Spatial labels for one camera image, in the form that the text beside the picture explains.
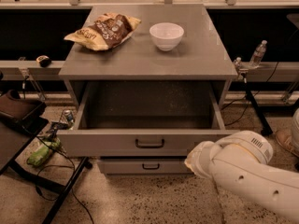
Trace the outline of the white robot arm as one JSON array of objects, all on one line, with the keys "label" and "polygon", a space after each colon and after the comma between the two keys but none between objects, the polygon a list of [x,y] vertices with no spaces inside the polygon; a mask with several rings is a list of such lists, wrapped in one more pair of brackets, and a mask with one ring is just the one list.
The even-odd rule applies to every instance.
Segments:
[{"label": "white robot arm", "polygon": [[185,165],[202,178],[253,203],[299,222],[299,174],[269,164],[273,148],[252,131],[216,142],[203,141],[187,156]]}]

